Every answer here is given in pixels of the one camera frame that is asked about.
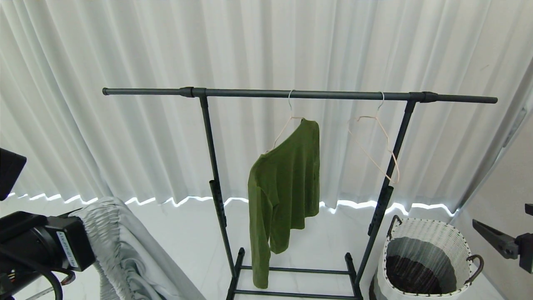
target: light under curtain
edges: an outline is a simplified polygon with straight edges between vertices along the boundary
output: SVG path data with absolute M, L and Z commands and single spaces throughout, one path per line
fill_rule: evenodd
M 498 97 L 415 108 L 392 201 L 454 211 L 523 107 L 516 95 L 532 68 L 532 15 L 532 1 L 1 1 L 0 146 L 28 157 L 19 195 L 178 202 L 211 195 L 198 101 L 105 97 L 102 87 Z M 375 200 L 383 175 L 347 122 L 374 115 L 379 101 L 291 101 L 294 116 L 320 125 L 322 201 Z M 246 198 L 249 170 L 272 147 L 289 104 L 209 105 L 223 196 Z M 390 147 L 404 105 L 379 110 Z M 351 131 L 386 168 L 378 125 L 354 121 Z

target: hanging garment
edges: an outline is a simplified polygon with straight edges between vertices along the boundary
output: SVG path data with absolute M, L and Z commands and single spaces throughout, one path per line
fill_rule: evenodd
M 205 300 L 121 200 L 106 197 L 69 216 L 85 226 L 100 275 L 100 299 Z
M 262 154 L 250 171 L 250 242 L 258 288 L 268 287 L 270 251 L 285 251 L 290 229 L 304 229 L 304 218 L 318 214 L 319 136 L 318 124 L 303 119 L 283 143 Z

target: basket handle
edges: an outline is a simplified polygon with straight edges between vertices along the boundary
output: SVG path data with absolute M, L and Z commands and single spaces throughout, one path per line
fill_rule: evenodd
M 390 237 L 391 239 L 392 239 L 391 231 L 392 231 L 392 228 L 394 227 L 394 222 L 395 221 L 400 222 L 400 225 L 402 223 L 402 221 L 401 221 L 400 217 L 398 217 L 398 215 L 394 215 L 394 217 L 392 217 L 391 226 L 389 226 L 389 231 L 387 231 L 387 236 Z
M 474 274 L 465 281 L 465 285 L 466 284 L 472 284 L 474 279 L 481 273 L 481 271 L 483 271 L 483 267 L 485 266 L 485 262 L 483 261 L 483 257 L 481 257 L 481 255 L 474 254 L 472 256 L 469 256 L 466 260 L 474 261 L 475 258 L 477 258 L 479 260 L 479 267 L 474 272 Z

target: hanger hook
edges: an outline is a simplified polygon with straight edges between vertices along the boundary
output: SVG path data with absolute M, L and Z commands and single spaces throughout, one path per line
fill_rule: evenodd
M 385 94 L 383 92 L 380 92 L 380 93 L 381 93 L 381 96 L 383 96 L 383 99 L 381 99 L 381 103 L 377 107 L 377 111 L 378 112 L 379 112 L 379 109 L 381 108 L 381 106 L 383 105 L 383 103 L 385 102 Z
M 294 92 L 294 90 L 291 90 L 289 92 L 289 97 L 287 98 L 287 100 L 289 101 L 289 106 L 290 106 L 290 115 L 292 115 L 292 112 L 293 112 L 293 106 L 290 104 L 290 94 Z

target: white label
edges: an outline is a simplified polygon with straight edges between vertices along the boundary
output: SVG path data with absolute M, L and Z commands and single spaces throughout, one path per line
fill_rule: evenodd
M 59 242 L 63 246 L 63 250 L 65 251 L 65 254 L 67 255 L 68 262 L 71 266 L 77 268 L 78 263 L 76 262 L 76 258 L 74 257 L 74 254 L 72 253 L 72 249 L 70 248 L 70 244 L 68 243 L 67 236 L 62 231 L 56 231 L 59 237 Z

